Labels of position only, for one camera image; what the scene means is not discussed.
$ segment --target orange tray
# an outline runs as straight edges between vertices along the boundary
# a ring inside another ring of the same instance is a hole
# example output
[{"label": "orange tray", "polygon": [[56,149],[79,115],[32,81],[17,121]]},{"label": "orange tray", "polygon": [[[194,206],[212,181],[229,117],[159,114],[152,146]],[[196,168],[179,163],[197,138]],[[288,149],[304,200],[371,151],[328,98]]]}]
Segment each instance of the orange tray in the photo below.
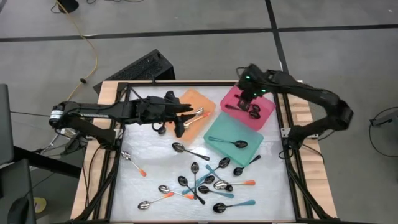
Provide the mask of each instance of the orange tray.
[{"label": "orange tray", "polygon": [[[188,129],[185,130],[182,137],[178,138],[179,141],[184,141],[185,143],[191,143],[192,140],[196,138],[196,136],[200,133],[200,131],[205,127],[205,125],[210,121],[213,116],[214,110],[216,109],[216,104],[209,100],[207,97],[203,96],[199,92],[194,89],[187,90],[182,96],[179,97],[181,103],[189,103],[193,108],[193,111],[184,114],[195,113],[195,110],[203,107],[203,114],[209,113],[210,115],[202,118],[196,122],[193,122]],[[175,125],[174,123],[166,123],[165,127],[168,129],[168,132],[174,133]]]}]

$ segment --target pink tray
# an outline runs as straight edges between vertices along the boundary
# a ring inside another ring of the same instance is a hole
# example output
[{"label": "pink tray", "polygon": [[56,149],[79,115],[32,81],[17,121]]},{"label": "pink tray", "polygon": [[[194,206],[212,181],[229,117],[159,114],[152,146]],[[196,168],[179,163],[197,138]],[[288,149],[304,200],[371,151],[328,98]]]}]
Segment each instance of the pink tray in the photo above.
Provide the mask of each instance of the pink tray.
[{"label": "pink tray", "polygon": [[235,85],[232,87],[232,89],[227,93],[227,95],[224,96],[223,100],[221,100],[221,109],[229,114],[231,117],[239,120],[240,122],[244,123],[246,126],[249,128],[258,131],[260,130],[263,125],[266,123],[268,120],[269,116],[275,109],[275,103],[272,101],[264,98],[264,97],[257,97],[255,100],[253,100],[251,103],[255,103],[260,106],[260,119],[252,119],[249,116],[248,112],[245,111],[239,111],[239,110],[234,110],[234,109],[228,109],[225,108],[226,104],[238,107],[237,104],[239,102],[239,99],[235,97],[235,94],[239,95],[241,94],[241,90]]}]

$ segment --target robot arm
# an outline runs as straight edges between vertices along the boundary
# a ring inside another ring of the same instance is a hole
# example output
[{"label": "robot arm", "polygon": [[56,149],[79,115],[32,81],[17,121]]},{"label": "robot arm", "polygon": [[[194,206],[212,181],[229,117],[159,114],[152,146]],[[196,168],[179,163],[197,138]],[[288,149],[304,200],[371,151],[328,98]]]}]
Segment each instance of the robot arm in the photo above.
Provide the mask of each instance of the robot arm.
[{"label": "robot arm", "polygon": [[98,105],[65,101],[53,107],[49,124],[54,129],[73,128],[83,134],[95,137],[107,148],[112,148],[116,139],[113,129],[101,129],[81,117],[109,118],[122,124],[153,124],[175,123],[175,133],[179,138],[184,133],[183,123],[194,117],[194,114],[180,115],[191,111],[189,104],[181,104],[174,97],[173,91],[168,91],[164,98],[148,96],[128,102],[115,102],[112,105]]},{"label": "robot arm", "polygon": [[326,117],[306,126],[291,127],[288,143],[292,148],[300,149],[304,139],[313,134],[322,134],[328,129],[346,130],[353,117],[353,110],[338,95],[323,89],[297,82],[291,75],[281,71],[267,70],[262,72],[259,67],[251,64],[246,68],[238,82],[242,90],[238,106],[248,110],[250,102],[268,92],[288,93],[322,106]]}]

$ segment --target wooden table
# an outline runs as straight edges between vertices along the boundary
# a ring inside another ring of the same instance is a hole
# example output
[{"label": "wooden table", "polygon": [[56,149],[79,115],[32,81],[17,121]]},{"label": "wooden table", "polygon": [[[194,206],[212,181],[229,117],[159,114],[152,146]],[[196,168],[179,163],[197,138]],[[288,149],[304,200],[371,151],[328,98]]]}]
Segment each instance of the wooden table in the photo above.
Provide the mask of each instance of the wooden table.
[{"label": "wooden table", "polygon": [[[106,81],[102,84],[101,93],[99,94],[98,103],[110,105],[114,103],[116,98],[116,90],[119,82],[129,82],[129,83],[150,83],[150,81]],[[167,80],[167,81],[157,81],[158,83],[174,83],[174,82],[236,82],[236,80]],[[287,125],[287,117],[284,107],[284,102],[282,96],[279,96],[280,108],[282,110],[282,117],[284,120],[285,127]],[[296,96],[289,95],[290,109],[292,111],[292,117],[294,124],[305,125],[313,121],[310,107],[306,100],[298,98]],[[111,121],[109,119],[95,118],[94,124],[100,128],[109,128]],[[320,151],[320,147],[317,140],[306,139],[304,144]],[[84,166],[86,170],[86,178],[88,178],[88,168],[90,161],[93,158],[93,154],[98,148],[99,144],[96,141],[92,141],[88,144],[86,150],[86,156],[84,160]],[[103,165],[105,150],[99,150],[95,158],[93,159],[93,165],[91,168],[90,177],[90,188],[88,191],[89,198],[92,199],[94,194],[97,192],[98,184],[100,181],[101,169]],[[305,173],[305,178],[307,181],[307,187],[315,200],[322,206],[322,208],[331,216],[336,217],[335,205],[331,196],[328,177],[326,176],[325,166],[323,165],[322,158],[308,150],[306,147],[302,147],[300,150],[303,169]],[[108,171],[111,168],[111,163],[113,161],[114,152],[111,154],[110,165],[108,166]],[[101,201],[101,208],[99,211],[99,218],[104,218],[106,210],[106,202],[108,198],[108,190],[104,193],[103,199]],[[303,202],[303,197],[299,189],[297,189],[297,195],[299,200],[299,207],[301,211],[301,216],[305,217],[305,207]],[[73,204],[71,218],[76,218],[85,208],[86,199],[86,189],[85,189],[85,179],[83,176],[83,171],[80,175],[80,180],[75,196],[75,202]]]}]

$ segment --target yellow cable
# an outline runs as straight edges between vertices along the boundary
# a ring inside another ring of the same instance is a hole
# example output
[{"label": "yellow cable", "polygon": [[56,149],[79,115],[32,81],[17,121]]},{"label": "yellow cable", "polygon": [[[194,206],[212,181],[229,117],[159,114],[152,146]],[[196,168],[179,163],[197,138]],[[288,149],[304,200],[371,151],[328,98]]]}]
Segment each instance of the yellow cable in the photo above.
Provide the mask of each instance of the yellow cable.
[{"label": "yellow cable", "polygon": [[[92,69],[92,71],[84,78],[84,79],[87,79],[87,78],[90,77],[92,74],[94,74],[94,72],[95,72],[95,71],[97,70],[97,68],[98,68],[98,54],[97,54],[97,51],[95,50],[93,44],[92,44],[89,40],[87,40],[86,37],[81,33],[81,31],[80,31],[79,27],[77,26],[76,22],[73,20],[72,16],[69,15],[69,13],[67,12],[67,10],[63,7],[63,5],[60,4],[60,3],[58,2],[58,0],[55,0],[55,2],[57,3],[57,5],[58,5],[59,7],[62,8],[62,10],[65,12],[65,14],[67,15],[68,19],[73,23],[73,25],[75,25],[76,30],[77,30],[77,32],[79,33],[80,37],[81,37],[83,40],[87,41],[88,44],[89,44],[89,45],[91,46],[91,48],[93,49],[93,52],[94,52],[94,54],[95,54],[95,66],[94,66],[94,68]],[[73,96],[73,94],[76,92],[76,90],[79,88],[80,85],[81,85],[81,82],[80,82],[80,83],[76,86],[76,88],[70,93],[70,95],[69,95],[68,98],[67,98],[67,101],[70,100],[70,98]]]}]

